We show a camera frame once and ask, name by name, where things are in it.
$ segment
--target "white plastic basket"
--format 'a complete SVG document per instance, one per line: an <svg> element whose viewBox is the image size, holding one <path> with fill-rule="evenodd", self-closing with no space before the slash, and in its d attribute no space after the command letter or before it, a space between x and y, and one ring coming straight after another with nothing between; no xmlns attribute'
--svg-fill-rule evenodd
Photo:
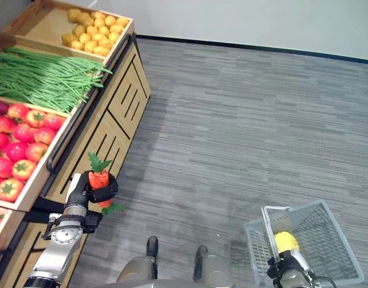
<svg viewBox="0 0 368 288"><path fill-rule="evenodd" d="M291 211L270 215L273 233L287 231L297 239L300 252L313 272L328 276L337 286L361 283L364 274L328 205L318 200ZM264 219L245 224L252 270L258 288L273 288L267 275L272 258Z"/></svg>

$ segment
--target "toy carrot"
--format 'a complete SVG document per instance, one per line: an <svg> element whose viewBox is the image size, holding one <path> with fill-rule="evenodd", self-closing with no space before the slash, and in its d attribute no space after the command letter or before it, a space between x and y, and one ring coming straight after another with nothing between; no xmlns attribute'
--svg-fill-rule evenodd
<svg viewBox="0 0 368 288"><path fill-rule="evenodd" d="M109 173L105 168L113 162L112 160L101 161L96 153L88 152L93 172L89 172L89 183L93 190L109 186ZM124 208L112 203L112 199L98 202L103 208L103 214L108 214L111 210L122 211Z"/></svg>

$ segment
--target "potato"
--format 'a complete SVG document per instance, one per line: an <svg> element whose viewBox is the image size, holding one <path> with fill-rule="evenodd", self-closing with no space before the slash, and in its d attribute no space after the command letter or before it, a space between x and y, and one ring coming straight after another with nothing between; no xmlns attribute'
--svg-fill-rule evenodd
<svg viewBox="0 0 368 288"><path fill-rule="evenodd" d="M71 42L71 47L73 49L83 50L83 44L81 42L76 41L76 40Z"/></svg>
<svg viewBox="0 0 368 288"><path fill-rule="evenodd" d="M80 37L81 34L85 33L85 27L82 26L82 25L77 25L76 27L73 28L73 31L72 33L77 36L77 37Z"/></svg>
<svg viewBox="0 0 368 288"><path fill-rule="evenodd" d="M92 17L94 20L95 19L104 20L106 16L105 16L105 14L103 14L101 12L95 11L95 12L90 13L90 17Z"/></svg>
<svg viewBox="0 0 368 288"><path fill-rule="evenodd" d="M114 46L114 44L116 43L117 39L119 39L119 33L114 32L114 33L110 33L108 36L109 42L110 42L110 48L112 48Z"/></svg>
<svg viewBox="0 0 368 288"><path fill-rule="evenodd" d="M78 21L78 23L82 24L82 22L84 21L84 19L85 19L85 18L87 18L87 17L89 17L89 18L90 18L89 13L87 13L87 12L82 12L82 13L80 13L80 14L77 16L77 21Z"/></svg>
<svg viewBox="0 0 368 288"><path fill-rule="evenodd" d="M119 26L117 24L114 24L112 27L110 27L110 33L117 32L117 33L121 34L123 30L124 30L124 27Z"/></svg>
<svg viewBox="0 0 368 288"><path fill-rule="evenodd" d="M97 47L96 41L89 41L85 44L84 50L85 52L93 53L93 49Z"/></svg>
<svg viewBox="0 0 368 288"><path fill-rule="evenodd" d="M110 28L112 25L114 25L114 23L116 23L116 18L114 18L113 16L107 16L105 18L106 27Z"/></svg>
<svg viewBox="0 0 368 288"><path fill-rule="evenodd" d="M94 20L90 17L86 17L82 20L82 25L87 29L89 26L94 26Z"/></svg>
<svg viewBox="0 0 368 288"><path fill-rule="evenodd" d="M108 38L101 39L100 42L98 42L98 45L100 47L108 48L109 50L110 50L110 48L112 48L110 46L110 41L109 41Z"/></svg>
<svg viewBox="0 0 368 288"><path fill-rule="evenodd" d="M68 11L68 20L71 22L71 23L76 23L78 22L78 15L81 14L81 10L79 9L70 9Z"/></svg>
<svg viewBox="0 0 368 288"><path fill-rule="evenodd" d="M73 34L62 34L61 40L65 46L71 47L71 43L73 41L78 41L78 37Z"/></svg>
<svg viewBox="0 0 368 288"><path fill-rule="evenodd" d="M102 26L105 26L105 21L101 18L98 18L98 19L95 19L94 20L94 27L102 27Z"/></svg>
<svg viewBox="0 0 368 288"><path fill-rule="evenodd" d="M109 49L97 46L96 48L93 49L93 53L100 56L106 56L109 53Z"/></svg>
<svg viewBox="0 0 368 288"><path fill-rule="evenodd" d="M97 43L98 42L100 42L102 39L105 39L106 38L106 36L104 35L104 34L94 34L93 36L92 36L92 40L93 41L96 41Z"/></svg>
<svg viewBox="0 0 368 288"><path fill-rule="evenodd" d="M128 22L129 22L128 19L122 18L122 17L120 17L116 20L116 24L119 25L119 26L122 26L124 28L126 27L126 25L128 25Z"/></svg>
<svg viewBox="0 0 368 288"><path fill-rule="evenodd" d="M92 38L87 34L87 33L83 33L81 34L80 38L79 38L79 41L82 43L82 44L86 44L87 42L91 41Z"/></svg>
<svg viewBox="0 0 368 288"><path fill-rule="evenodd" d="M106 26L99 27L98 33L105 35L106 37L109 36L110 31Z"/></svg>
<svg viewBox="0 0 368 288"><path fill-rule="evenodd" d="M92 37L94 34L97 34L97 33L98 33L98 29L97 29L97 27L89 26L89 27L87 27L87 29L86 29L86 33L87 33L90 37Z"/></svg>

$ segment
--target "basket handle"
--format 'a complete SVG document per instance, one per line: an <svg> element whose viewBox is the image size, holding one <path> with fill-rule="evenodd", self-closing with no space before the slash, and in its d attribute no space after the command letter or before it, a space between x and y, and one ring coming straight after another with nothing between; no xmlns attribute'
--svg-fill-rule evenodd
<svg viewBox="0 0 368 288"><path fill-rule="evenodd" d="M269 209L270 210L288 210L288 211L292 211L293 208L290 207L290 206L265 206L265 207L261 207L261 212L262 212L262 216L264 218L265 228L267 230L270 246L271 246L271 249L272 249L272 254L273 254L273 257L274 257L274 262L278 263L278 262L280 262L280 255L279 255L279 251L277 250L276 241L274 240L272 227L270 225L270 218L269 218L269 214L268 214Z"/></svg>

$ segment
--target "black baseboard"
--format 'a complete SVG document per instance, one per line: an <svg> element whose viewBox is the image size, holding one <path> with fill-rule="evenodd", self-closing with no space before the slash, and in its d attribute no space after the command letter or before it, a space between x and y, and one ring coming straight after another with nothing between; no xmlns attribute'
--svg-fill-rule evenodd
<svg viewBox="0 0 368 288"><path fill-rule="evenodd" d="M267 51L267 52L290 53L290 54L297 54L297 55L304 55L304 56L313 56L313 57L329 58L329 59L336 59L336 60L343 60L343 61L349 61L349 62L368 64L368 60L366 60L366 59L339 56L339 55L332 55L332 54L325 54L325 53L318 53L318 52L308 52L308 51L302 51L302 50L282 49L282 48L254 46L254 45L245 45L245 44L233 44L233 43L214 42L214 41L191 40L191 39L182 39L182 38L148 36L148 35L140 35L140 34L137 34L137 38L172 41L172 42L183 42L183 43L194 43L194 44L204 44L204 45L213 45L213 46L225 46L225 47L233 47L233 48Z"/></svg>

